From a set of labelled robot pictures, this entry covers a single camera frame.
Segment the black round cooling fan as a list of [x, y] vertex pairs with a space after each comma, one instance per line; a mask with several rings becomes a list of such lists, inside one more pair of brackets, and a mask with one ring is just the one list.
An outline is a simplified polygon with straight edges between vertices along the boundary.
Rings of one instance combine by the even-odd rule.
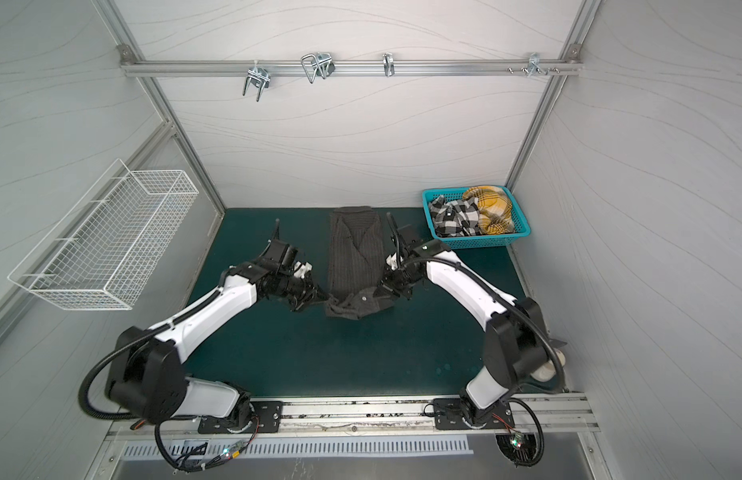
[[516, 467], [535, 466], [544, 454], [544, 441], [530, 434], [497, 435], [496, 443], [500, 452]]

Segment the dark grey striped shirt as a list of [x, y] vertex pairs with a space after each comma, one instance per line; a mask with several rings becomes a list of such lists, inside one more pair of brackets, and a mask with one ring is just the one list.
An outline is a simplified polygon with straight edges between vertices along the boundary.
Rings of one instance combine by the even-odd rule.
[[368, 206], [342, 207], [330, 216], [329, 318], [360, 320], [394, 306], [381, 283], [385, 274], [380, 215]]

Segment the yellow plaid shirt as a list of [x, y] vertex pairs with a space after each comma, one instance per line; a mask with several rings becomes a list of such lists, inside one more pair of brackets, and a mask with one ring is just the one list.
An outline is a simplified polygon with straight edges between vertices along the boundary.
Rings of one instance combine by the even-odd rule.
[[483, 235], [505, 235], [515, 232], [513, 201], [501, 187], [477, 186], [462, 194], [462, 199], [477, 207], [478, 229]]

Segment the black white plaid shirt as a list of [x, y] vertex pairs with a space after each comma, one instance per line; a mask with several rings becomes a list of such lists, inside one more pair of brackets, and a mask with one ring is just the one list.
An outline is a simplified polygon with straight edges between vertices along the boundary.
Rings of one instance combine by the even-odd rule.
[[480, 211], [475, 198], [447, 201], [438, 196], [428, 205], [435, 235], [440, 238], [478, 236]]

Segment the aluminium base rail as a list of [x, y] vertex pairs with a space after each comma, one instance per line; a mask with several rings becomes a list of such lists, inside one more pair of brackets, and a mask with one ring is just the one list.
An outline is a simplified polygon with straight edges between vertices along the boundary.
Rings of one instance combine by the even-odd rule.
[[[522, 394], [516, 397], [526, 407], [513, 404], [515, 429], [533, 433], [541, 426], [551, 433], [596, 433], [600, 425], [583, 393], [559, 395]], [[432, 418], [423, 415], [432, 395], [377, 397], [260, 398], [281, 401], [282, 419], [277, 433], [259, 433], [266, 438], [355, 437], [384, 435], [439, 435], [450, 433], [507, 434], [509, 430], [437, 430]]]

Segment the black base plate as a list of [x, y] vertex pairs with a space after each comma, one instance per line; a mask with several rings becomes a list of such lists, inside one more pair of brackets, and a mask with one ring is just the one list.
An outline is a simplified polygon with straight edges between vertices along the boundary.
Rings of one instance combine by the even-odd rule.
[[432, 418], [437, 430], [509, 430], [515, 429], [511, 409], [500, 402], [478, 408], [467, 397], [440, 397], [429, 402], [423, 415]]
[[202, 417], [200, 434], [277, 433], [282, 419], [281, 401], [244, 400], [226, 417]]

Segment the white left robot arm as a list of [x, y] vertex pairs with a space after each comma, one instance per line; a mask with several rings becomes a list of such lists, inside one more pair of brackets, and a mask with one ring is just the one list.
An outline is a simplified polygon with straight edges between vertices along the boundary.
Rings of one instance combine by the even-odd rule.
[[233, 265], [210, 292], [147, 329], [131, 327], [115, 349], [84, 377], [78, 404], [99, 420], [142, 420], [158, 426], [171, 420], [210, 418], [232, 432], [249, 427], [255, 415], [250, 395], [229, 382], [192, 377], [185, 363], [209, 337], [262, 299], [283, 300], [293, 312], [327, 300], [312, 266], [296, 259], [297, 248], [278, 239], [250, 261]]

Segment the metal u-bolt clamp middle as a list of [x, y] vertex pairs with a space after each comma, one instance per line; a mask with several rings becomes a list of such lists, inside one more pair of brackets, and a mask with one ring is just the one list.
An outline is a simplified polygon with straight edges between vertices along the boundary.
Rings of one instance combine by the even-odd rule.
[[329, 78], [336, 70], [333, 57], [327, 52], [308, 53], [301, 58], [300, 64], [310, 84], [317, 78]]

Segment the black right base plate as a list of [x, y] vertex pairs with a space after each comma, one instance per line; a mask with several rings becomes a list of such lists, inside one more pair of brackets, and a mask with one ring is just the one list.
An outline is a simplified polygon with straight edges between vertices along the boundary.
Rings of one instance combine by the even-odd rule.
[[478, 408], [467, 397], [440, 397], [429, 402], [423, 415], [432, 418], [437, 430], [509, 430], [515, 429], [511, 409], [500, 402]]

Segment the white tape roll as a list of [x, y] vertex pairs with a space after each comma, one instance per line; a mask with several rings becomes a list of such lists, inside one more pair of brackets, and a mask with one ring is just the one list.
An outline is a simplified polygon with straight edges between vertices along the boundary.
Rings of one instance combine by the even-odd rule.
[[[564, 348], [568, 345], [567, 342], [558, 340], [558, 339], [552, 339], [550, 341], [551, 346], [554, 348], [559, 362], [562, 367], [565, 367], [567, 364], [567, 357], [564, 352]], [[545, 364], [543, 364], [541, 367], [539, 367], [537, 370], [535, 370], [531, 374], [531, 378], [537, 382], [549, 382], [557, 377], [557, 370], [554, 365], [554, 363], [551, 360], [548, 360]]]

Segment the teal plastic basket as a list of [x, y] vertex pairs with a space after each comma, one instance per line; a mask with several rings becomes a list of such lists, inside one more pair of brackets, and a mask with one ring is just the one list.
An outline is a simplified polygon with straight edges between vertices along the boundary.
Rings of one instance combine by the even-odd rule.
[[465, 193], [469, 188], [441, 188], [441, 189], [430, 189], [425, 190], [422, 193], [422, 202], [425, 211], [428, 227], [434, 238], [442, 240], [453, 249], [469, 249], [469, 248], [488, 248], [488, 247], [505, 247], [513, 243], [515, 240], [524, 238], [530, 235], [531, 228], [529, 223], [520, 208], [519, 203], [514, 198], [512, 193], [506, 188], [501, 187], [508, 194], [509, 198], [513, 201], [513, 212], [512, 217], [515, 223], [515, 232], [513, 234], [505, 235], [478, 235], [478, 236], [467, 236], [467, 237], [450, 237], [440, 238], [435, 235], [432, 220], [428, 205], [438, 196], [444, 195], [447, 201], [462, 199], [462, 194]]

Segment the metal bracket clamp right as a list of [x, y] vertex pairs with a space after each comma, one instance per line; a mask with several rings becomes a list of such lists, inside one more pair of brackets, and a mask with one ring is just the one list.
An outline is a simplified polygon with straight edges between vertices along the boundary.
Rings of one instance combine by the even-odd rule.
[[559, 69], [555, 66], [543, 65], [540, 55], [532, 53], [525, 66], [519, 68], [508, 67], [507, 72], [510, 75], [523, 75], [525, 77], [553, 76], [559, 73]]

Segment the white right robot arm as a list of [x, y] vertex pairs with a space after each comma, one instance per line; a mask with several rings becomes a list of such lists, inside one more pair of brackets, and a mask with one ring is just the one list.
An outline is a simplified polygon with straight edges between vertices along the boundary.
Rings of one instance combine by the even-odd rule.
[[451, 295], [484, 332], [483, 367], [459, 396], [457, 411], [469, 428], [485, 427], [496, 412], [545, 366], [552, 367], [554, 394], [566, 389], [565, 367], [550, 338], [540, 305], [490, 284], [443, 241], [425, 241], [409, 225], [388, 217], [395, 251], [387, 258], [384, 292], [410, 298], [428, 280]]

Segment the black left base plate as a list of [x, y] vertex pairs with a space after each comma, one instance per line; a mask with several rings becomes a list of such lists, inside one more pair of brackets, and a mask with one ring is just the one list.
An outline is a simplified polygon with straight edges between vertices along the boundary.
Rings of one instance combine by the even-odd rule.
[[281, 401], [244, 400], [226, 417], [202, 417], [200, 434], [277, 433], [282, 419]]

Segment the aluminium top rail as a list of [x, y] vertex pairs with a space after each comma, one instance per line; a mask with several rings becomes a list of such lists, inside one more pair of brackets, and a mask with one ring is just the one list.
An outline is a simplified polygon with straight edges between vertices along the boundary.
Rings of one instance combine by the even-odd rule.
[[[521, 59], [473, 59], [473, 60], [402, 60], [394, 58], [393, 77], [484, 77], [520, 76], [510, 75], [508, 67], [519, 68], [527, 64]], [[371, 60], [334, 60], [334, 78], [369, 77], [387, 78], [384, 75], [382, 57]], [[305, 78], [300, 60], [272, 61], [139, 61], [122, 64], [125, 75], [132, 78], [243, 78], [255, 64], [267, 69], [272, 78]], [[559, 73], [553, 76], [575, 76], [581, 73], [584, 64], [573, 61], [542, 59], [545, 66], [555, 66]]]

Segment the metal u-bolt clamp left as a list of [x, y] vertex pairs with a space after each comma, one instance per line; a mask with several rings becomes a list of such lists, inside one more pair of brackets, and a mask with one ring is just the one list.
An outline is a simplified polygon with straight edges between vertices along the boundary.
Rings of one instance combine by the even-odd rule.
[[270, 87], [271, 75], [269, 71], [258, 64], [255, 64], [247, 71], [244, 81], [242, 95], [246, 96], [249, 92], [256, 93], [256, 101], [259, 102], [263, 92]]

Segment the metal u-bolt clamp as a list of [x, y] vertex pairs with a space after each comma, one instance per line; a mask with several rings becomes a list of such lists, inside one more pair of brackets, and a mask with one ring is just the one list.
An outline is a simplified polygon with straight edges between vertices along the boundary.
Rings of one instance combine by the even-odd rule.
[[329, 78], [336, 70], [333, 57], [327, 52], [308, 53], [301, 58], [300, 64], [310, 84], [317, 78]]
[[256, 101], [259, 102], [263, 92], [270, 87], [271, 75], [269, 71], [258, 64], [255, 64], [247, 71], [244, 81], [242, 95], [246, 96], [249, 92], [256, 93]]

